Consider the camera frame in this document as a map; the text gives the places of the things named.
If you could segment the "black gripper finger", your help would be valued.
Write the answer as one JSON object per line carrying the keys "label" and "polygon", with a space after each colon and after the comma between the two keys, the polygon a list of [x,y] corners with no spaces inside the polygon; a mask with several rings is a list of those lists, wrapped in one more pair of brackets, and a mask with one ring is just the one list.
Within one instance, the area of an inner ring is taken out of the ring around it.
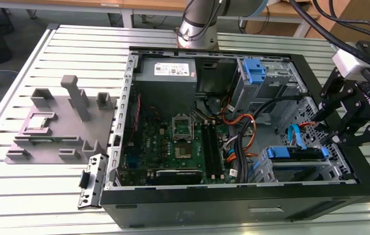
{"label": "black gripper finger", "polygon": [[363,114],[363,107],[353,107],[345,110],[339,126],[329,133],[329,143],[340,143],[349,146],[370,144],[370,124],[364,127],[361,134],[356,135],[357,130],[370,122],[359,114]]}
{"label": "black gripper finger", "polygon": [[331,72],[319,94],[321,97],[320,107],[310,121],[323,121],[343,106],[345,114],[340,122],[360,123],[357,116],[360,111],[359,91],[355,82],[344,79],[337,70]]}

